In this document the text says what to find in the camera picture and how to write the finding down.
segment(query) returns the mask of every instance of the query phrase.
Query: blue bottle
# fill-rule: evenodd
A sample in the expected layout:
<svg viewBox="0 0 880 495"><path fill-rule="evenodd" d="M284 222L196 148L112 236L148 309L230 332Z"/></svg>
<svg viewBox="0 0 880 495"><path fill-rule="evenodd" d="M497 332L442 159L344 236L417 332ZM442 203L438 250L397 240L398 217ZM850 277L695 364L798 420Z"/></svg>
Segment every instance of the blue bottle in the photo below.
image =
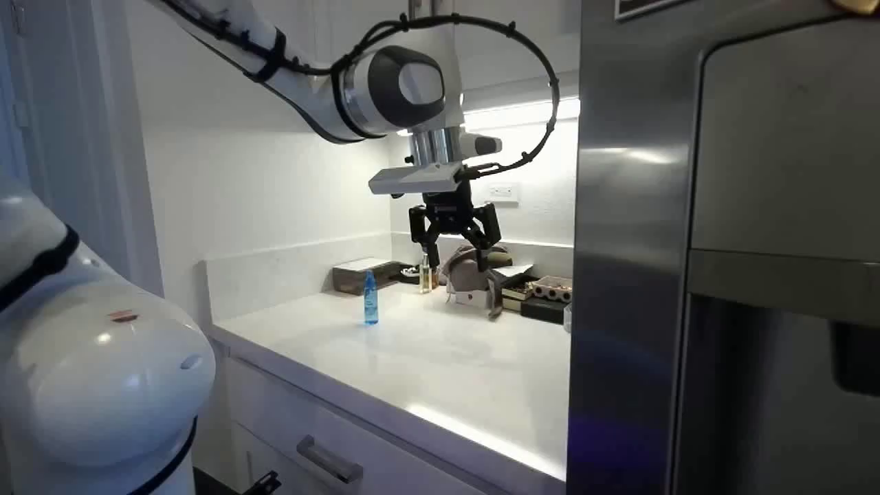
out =
<svg viewBox="0 0 880 495"><path fill-rule="evenodd" d="M364 275L364 324L379 324L379 286L373 272Z"/></svg>

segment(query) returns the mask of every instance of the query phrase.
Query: drawer handle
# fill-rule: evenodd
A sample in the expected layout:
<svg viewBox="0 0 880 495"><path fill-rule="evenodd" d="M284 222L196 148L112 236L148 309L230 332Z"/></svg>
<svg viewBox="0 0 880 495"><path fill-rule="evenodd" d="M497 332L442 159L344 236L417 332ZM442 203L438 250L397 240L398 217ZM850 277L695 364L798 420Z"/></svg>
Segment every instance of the drawer handle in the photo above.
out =
<svg viewBox="0 0 880 495"><path fill-rule="evenodd" d="M298 446L298 451L310 464L322 468L324 473L329 473L332 478L337 478L344 485L358 485L364 478L364 468L359 464L336 456L332 451L322 448L314 437L306 437Z"/></svg>

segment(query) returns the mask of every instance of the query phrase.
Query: stainless steel refrigerator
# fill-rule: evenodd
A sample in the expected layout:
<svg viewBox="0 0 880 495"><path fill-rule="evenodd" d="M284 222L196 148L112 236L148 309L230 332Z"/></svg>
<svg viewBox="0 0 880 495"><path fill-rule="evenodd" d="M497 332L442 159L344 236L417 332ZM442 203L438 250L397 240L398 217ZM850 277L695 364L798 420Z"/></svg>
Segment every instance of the stainless steel refrigerator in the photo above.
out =
<svg viewBox="0 0 880 495"><path fill-rule="evenodd" d="M579 85L570 493L878 493L880 20L586 0Z"/></svg>

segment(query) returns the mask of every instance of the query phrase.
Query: white countertop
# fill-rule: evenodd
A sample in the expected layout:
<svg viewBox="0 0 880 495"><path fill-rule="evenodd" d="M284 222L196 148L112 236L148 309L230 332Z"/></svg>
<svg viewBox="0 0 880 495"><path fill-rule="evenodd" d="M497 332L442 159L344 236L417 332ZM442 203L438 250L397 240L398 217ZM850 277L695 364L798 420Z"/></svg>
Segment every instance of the white countertop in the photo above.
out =
<svg viewBox="0 0 880 495"><path fill-rule="evenodd" d="M480 310L449 306L442 290L421 294L417 286L381 290L379 324L359 321L359 298L314 294L216 321L216 338L230 350L247 343L245 361L269 372L276 365L278 378L298 382L302 375L284 365L300 364L530 471L564 478L570 332L562 324L516 314L489 321Z"/></svg>

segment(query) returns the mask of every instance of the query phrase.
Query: black cable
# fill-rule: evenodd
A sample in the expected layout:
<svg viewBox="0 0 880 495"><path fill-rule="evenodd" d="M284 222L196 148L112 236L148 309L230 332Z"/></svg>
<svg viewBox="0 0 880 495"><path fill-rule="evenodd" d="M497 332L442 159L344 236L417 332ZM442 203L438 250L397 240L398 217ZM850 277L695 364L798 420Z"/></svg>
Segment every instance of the black cable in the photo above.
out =
<svg viewBox="0 0 880 495"><path fill-rule="evenodd" d="M340 101L340 78L344 78L346 68L354 67L354 61L365 49L377 46L379 42L386 42L386 39L391 39L397 34L432 31L432 27L442 27L442 26L469 26L469 27L485 27L485 31L502 34L507 39L513 39L516 44L522 44L541 63L541 68L546 72L546 81L551 81L551 118L546 118L544 136L530 152L522 152L522 158L516 162L507 162L507 165L502 162L487 162L487 165L464 167L464 173L461 173L464 178L494 176L494 173L507 173L507 170L513 170L513 167L522 167L522 165L533 162L544 152L544 145L546 145L546 140L551 140L551 136L555 132L555 123L557 123L557 101L562 101L557 75L555 75L551 57L544 56L544 49L538 44L533 44L526 34L520 34L513 22L502 26L502 22L491 22L491 20L480 20L480 16L461 16L461 13L410 20L410 16L401 13L398 20L386 20L386 22L377 22L373 27L368 27L364 34L364 39L353 46L353 52L340 56L332 67L315 68L315 67L302 63L300 57L288 61L278 49L263 49L263 46L254 44L247 34L230 34L225 20L196 16L196 13L185 12L185 8L179 8L172 0L164 0L164 6L172 8L186 22L192 22L196 27L216 37L219 42L236 44L240 49L245 49L251 56L258 56L271 67L288 68L295 75L332 78L332 100L336 100L336 107L340 112L340 121L359 137L377 137L377 136L368 136L365 129L359 129L346 115L344 101Z"/></svg>

